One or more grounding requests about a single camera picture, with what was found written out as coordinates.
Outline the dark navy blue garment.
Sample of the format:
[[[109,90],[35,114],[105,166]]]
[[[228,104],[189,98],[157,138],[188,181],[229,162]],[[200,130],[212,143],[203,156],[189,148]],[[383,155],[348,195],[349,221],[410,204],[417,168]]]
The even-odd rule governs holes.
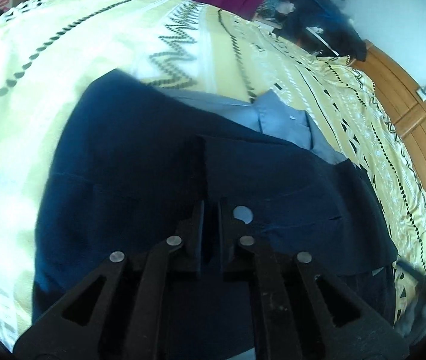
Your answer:
[[[251,210],[279,254],[317,258],[386,321],[398,252],[367,172],[188,106],[113,71],[95,80],[59,140],[35,231],[38,319],[112,252],[138,255],[200,203]]]

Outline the pile of dark clothes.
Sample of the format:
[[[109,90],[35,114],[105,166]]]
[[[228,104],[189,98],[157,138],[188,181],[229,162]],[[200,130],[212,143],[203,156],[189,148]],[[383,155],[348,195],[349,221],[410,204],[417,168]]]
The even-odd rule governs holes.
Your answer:
[[[323,48],[324,56],[349,56],[364,62],[367,45],[333,0],[283,0],[294,5],[278,35],[308,51]]]

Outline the wooden bed headboard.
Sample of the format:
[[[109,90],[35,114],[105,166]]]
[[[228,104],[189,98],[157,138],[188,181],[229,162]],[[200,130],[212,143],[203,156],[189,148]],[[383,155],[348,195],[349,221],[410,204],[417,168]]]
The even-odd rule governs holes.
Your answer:
[[[366,46],[366,60],[355,60],[350,65],[375,83],[376,95],[405,142],[426,190],[426,99],[419,96],[419,84],[396,61],[370,41]]]

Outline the light blue collared shirt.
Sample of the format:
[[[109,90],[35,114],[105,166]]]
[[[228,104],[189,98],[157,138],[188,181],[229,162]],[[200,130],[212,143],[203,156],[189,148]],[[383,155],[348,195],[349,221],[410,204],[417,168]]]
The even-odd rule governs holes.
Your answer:
[[[271,89],[252,103],[183,89],[162,88],[160,91],[190,107],[214,113],[258,133],[289,141],[329,164],[336,165],[346,160],[328,143],[306,111],[284,104]]]

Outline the yellow patterned bed blanket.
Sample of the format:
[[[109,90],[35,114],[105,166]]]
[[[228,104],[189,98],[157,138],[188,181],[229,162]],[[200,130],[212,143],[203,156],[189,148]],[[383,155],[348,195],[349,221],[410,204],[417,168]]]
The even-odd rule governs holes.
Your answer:
[[[272,90],[307,111],[334,149],[367,170],[400,256],[426,272],[426,191],[372,74],[189,0],[29,0],[0,16],[6,348],[31,323],[34,227],[53,151],[81,94],[116,68],[152,86],[243,102]]]

